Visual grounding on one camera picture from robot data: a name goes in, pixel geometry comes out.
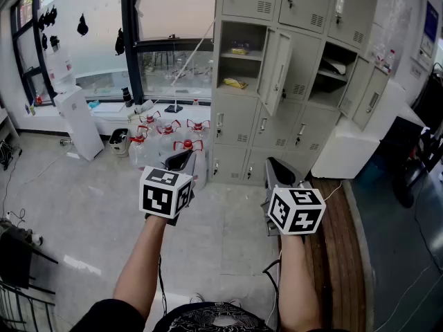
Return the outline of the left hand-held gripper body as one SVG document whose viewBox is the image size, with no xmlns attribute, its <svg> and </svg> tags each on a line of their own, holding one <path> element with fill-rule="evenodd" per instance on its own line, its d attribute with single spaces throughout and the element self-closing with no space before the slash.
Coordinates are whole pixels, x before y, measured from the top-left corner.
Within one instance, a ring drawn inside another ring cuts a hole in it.
<svg viewBox="0 0 443 332">
<path fill-rule="evenodd" d="M 140 179 L 139 210 L 149 216 L 167 219 L 176 225 L 181 211 L 193 198 L 193 177 L 157 167 L 146 166 Z"/>
</svg>

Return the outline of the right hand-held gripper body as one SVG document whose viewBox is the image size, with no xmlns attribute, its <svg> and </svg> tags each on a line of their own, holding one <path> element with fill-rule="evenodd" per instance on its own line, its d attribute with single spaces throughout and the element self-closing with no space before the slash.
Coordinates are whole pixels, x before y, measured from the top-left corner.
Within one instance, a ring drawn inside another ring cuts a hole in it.
<svg viewBox="0 0 443 332">
<path fill-rule="evenodd" d="M 307 235 L 317 231 L 326 210 L 320 191 L 310 184 L 277 187 L 267 192 L 261 208 L 269 236 Z"/>
</svg>

